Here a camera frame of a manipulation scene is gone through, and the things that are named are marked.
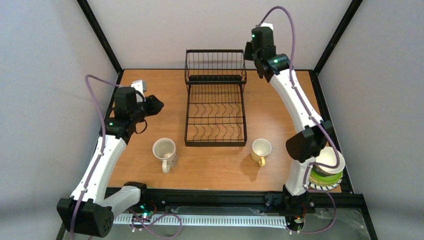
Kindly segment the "white floral mug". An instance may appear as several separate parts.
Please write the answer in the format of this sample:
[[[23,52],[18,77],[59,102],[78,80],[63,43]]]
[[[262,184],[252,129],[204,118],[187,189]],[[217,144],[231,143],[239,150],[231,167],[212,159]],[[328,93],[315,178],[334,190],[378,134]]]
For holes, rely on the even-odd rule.
[[[153,155],[161,161],[161,169],[164,174],[170,173],[171,169],[178,164],[177,148],[170,138],[160,138],[152,146]]]

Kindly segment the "black wire dish rack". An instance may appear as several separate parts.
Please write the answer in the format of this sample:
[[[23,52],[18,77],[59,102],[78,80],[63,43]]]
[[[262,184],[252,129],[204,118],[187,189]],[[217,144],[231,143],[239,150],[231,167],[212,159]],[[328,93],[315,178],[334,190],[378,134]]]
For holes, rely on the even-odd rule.
[[[184,142],[187,147],[244,147],[247,83],[241,49],[188,49]]]

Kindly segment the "yellow mug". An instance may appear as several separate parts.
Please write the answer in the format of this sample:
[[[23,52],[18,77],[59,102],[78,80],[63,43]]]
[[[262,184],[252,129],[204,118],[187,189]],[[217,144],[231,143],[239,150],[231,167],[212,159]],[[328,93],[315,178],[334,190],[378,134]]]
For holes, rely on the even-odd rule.
[[[266,158],[271,151],[271,143],[264,138],[258,138],[252,143],[250,157],[260,167],[264,167],[266,165]]]

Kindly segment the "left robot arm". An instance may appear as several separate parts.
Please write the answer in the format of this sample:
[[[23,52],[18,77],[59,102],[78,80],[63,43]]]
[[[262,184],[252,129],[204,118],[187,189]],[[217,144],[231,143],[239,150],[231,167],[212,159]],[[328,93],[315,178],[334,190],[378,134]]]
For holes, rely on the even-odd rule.
[[[142,202],[144,183],[128,182],[106,197],[109,179],[136,125],[157,115],[164,103],[156,96],[144,96],[137,88],[118,88],[114,94],[113,116],[103,122],[97,149],[81,181],[69,198],[60,198],[56,209],[71,235],[103,238],[109,234],[117,216]]]

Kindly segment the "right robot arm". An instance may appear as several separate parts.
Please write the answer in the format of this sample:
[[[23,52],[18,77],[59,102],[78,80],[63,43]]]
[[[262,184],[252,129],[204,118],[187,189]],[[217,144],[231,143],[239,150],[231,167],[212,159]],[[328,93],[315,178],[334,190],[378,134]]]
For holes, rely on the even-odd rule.
[[[266,79],[276,90],[293,121],[295,135],[286,141],[286,150],[293,159],[289,177],[283,189],[292,196],[303,195],[312,185],[313,165],[336,167],[327,145],[332,123],[324,121],[307,99],[286,54],[278,54],[274,43],[273,26],[263,23],[251,30],[244,59],[252,61],[258,76]]]

